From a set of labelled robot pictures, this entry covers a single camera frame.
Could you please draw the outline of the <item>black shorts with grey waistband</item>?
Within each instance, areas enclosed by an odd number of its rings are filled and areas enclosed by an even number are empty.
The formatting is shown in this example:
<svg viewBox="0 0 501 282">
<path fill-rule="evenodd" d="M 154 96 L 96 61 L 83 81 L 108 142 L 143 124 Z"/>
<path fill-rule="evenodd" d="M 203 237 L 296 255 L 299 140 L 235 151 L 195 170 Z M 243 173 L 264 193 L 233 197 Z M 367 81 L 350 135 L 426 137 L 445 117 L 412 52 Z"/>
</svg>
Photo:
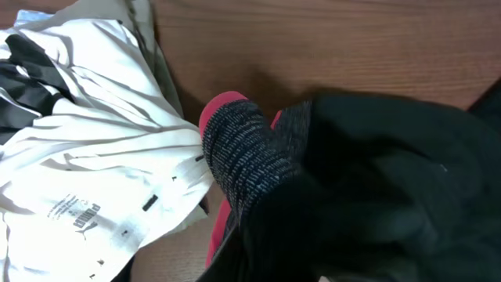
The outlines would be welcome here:
<svg viewBox="0 0 501 282">
<path fill-rule="evenodd" d="M 469 109 L 330 89 L 200 115 L 229 206 L 204 281 L 497 281 L 500 86 Z"/>
</svg>

